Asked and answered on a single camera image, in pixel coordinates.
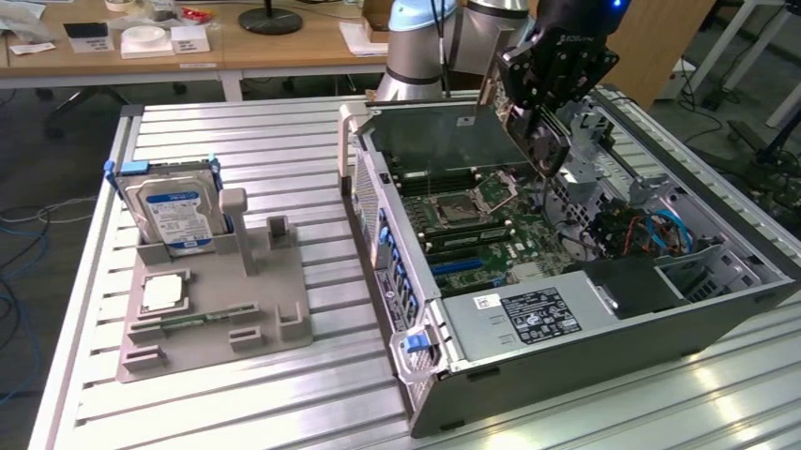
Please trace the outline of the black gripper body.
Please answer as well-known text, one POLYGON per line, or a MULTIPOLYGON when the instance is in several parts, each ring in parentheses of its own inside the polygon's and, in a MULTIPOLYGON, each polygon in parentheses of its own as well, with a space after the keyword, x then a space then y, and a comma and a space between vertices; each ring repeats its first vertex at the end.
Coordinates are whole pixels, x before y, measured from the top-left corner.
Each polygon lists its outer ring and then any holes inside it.
POLYGON ((604 48, 631 6, 624 0, 543 0, 535 17, 535 47, 579 44, 604 48))

